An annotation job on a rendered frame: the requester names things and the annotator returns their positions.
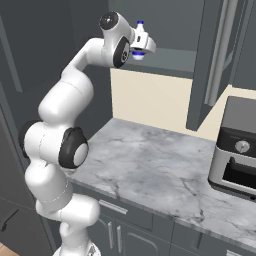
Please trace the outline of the grey tall cabinet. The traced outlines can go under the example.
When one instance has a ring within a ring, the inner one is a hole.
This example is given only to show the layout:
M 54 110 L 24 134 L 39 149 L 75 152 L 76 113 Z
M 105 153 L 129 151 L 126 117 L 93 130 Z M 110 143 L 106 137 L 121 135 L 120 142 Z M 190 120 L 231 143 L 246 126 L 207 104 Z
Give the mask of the grey tall cabinet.
M 0 14 L 23 92 L 17 92 L 0 41 L 0 220 L 19 209 L 0 231 L 0 242 L 19 256 L 52 256 L 59 224 L 35 211 L 24 179 L 28 160 L 18 133 L 37 120 L 38 105 L 79 49 L 102 32 L 108 0 L 0 0 Z

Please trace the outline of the grey drawer front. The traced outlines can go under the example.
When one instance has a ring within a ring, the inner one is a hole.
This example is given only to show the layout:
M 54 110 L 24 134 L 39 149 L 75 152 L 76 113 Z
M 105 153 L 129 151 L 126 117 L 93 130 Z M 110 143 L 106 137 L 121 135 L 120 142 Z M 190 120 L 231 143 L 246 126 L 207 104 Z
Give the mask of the grey drawer front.
M 256 252 L 211 237 L 208 234 L 178 223 L 174 225 L 170 250 L 171 256 L 226 256 L 227 250 L 243 256 L 256 256 Z
M 153 228 L 153 219 L 154 215 L 150 212 L 147 212 L 143 209 L 138 208 L 137 206 L 128 204 L 126 202 L 122 202 L 119 200 L 116 200 L 114 198 L 109 197 L 103 197 L 100 196 L 99 200 L 105 200 L 107 202 L 110 202 L 112 204 L 115 204 L 117 206 L 120 206 L 122 208 L 125 208 L 128 210 L 126 215 L 120 214 L 116 211 L 113 211 L 111 209 L 108 209 L 104 206 L 102 207 L 102 213 L 108 216 L 113 216 L 115 219 L 120 219 L 124 222 L 130 223 L 131 225 L 136 225 L 140 228 L 146 229 L 151 231 Z

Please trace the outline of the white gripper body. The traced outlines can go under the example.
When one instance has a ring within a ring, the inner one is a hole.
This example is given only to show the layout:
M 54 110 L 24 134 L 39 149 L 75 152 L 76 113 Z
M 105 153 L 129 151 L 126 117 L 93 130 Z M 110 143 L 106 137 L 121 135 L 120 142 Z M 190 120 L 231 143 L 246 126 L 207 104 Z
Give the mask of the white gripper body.
M 135 31 L 134 51 L 143 54 L 154 53 L 156 51 L 156 43 L 145 31 Z

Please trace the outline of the grey base cabinet door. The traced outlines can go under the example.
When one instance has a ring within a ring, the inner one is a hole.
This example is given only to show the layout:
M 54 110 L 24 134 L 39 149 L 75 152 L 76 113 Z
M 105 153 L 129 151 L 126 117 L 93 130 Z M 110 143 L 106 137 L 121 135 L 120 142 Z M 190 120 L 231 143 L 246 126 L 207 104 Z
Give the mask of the grey base cabinet door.
M 122 228 L 122 253 L 118 256 L 169 256 L 171 245 L 164 240 L 121 221 L 116 222 Z
M 107 224 L 112 222 L 114 233 L 114 220 L 108 216 L 101 215 L 98 221 L 88 228 L 92 242 L 99 248 L 101 256 L 117 256 L 114 236 L 114 247 L 110 249 Z

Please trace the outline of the grey open cabinet door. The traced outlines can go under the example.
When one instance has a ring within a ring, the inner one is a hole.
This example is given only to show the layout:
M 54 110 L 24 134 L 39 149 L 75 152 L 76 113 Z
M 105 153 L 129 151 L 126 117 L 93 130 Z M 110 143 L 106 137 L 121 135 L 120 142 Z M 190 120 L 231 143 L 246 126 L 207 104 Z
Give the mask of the grey open cabinet door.
M 247 3 L 248 0 L 238 0 L 228 50 L 225 58 L 224 69 L 222 72 L 215 104 L 217 103 L 226 87 L 231 83 L 230 78 L 232 76 L 233 63 Z M 204 1 L 193 83 L 186 121 L 186 128 L 192 131 L 197 131 L 199 129 L 206 116 L 215 105 L 214 104 L 213 106 L 209 106 L 205 104 L 204 101 L 212 64 L 217 30 L 220 22 L 222 5 L 223 0 Z

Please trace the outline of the grey closed wall cabinet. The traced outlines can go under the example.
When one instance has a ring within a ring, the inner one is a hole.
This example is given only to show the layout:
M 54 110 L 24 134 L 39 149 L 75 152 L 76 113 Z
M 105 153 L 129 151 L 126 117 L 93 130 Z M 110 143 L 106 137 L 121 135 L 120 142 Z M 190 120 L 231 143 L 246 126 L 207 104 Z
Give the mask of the grey closed wall cabinet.
M 256 91 L 256 0 L 248 0 L 244 12 L 230 82 Z

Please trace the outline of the grey open wall cabinet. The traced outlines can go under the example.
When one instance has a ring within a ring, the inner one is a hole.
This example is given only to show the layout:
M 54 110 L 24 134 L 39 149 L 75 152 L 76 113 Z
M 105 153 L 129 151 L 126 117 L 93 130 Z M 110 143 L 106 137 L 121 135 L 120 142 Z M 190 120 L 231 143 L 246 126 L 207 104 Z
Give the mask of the grey open wall cabinet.
M 132 57 L 125 70 L 193 78 L 204 0 L 109 0 L 132 27 L 144 29 L 156 42 L 156 52 L 143 60 Z

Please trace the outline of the silver and black toaster oven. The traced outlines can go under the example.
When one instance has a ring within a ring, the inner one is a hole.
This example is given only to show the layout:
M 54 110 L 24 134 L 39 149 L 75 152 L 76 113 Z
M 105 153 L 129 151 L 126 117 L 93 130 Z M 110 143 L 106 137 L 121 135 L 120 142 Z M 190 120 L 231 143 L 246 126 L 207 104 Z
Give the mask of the silver and black toaster oven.
M 246 153 L 239 153 L 235 144 L 250 143 Z M 256 175 L 232 170 L 229 159 L 256 167 L 256 100 L 229 96 L 208 175 L 208 183 L 218 191 L 256 203 Z

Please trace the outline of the water bottle with blue cap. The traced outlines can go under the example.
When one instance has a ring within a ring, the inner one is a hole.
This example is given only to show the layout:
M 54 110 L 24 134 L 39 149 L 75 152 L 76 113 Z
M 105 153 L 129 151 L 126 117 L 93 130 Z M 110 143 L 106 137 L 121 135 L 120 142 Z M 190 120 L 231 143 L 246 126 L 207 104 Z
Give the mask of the water bottle with blue cap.
M 132 57 L 134 60 L 142 60 L 144 58 L 146 39 L 147 36 L 144 30 L 144 22 L 139 20 L 137 22 L 137 27 L 134 29 L 134 41 L 131 44 Z

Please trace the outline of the silver toaster oven knob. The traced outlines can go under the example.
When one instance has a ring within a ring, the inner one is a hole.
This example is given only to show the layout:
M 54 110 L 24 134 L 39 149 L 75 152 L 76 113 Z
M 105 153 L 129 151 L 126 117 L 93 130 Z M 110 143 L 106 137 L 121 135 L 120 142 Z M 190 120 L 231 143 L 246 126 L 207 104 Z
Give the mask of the silver toaster oven knob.
M 245 140 L 240 140 L 235 144 L 235 149 L 239 153 L 246 153 L 250 149 L 250 143 Z

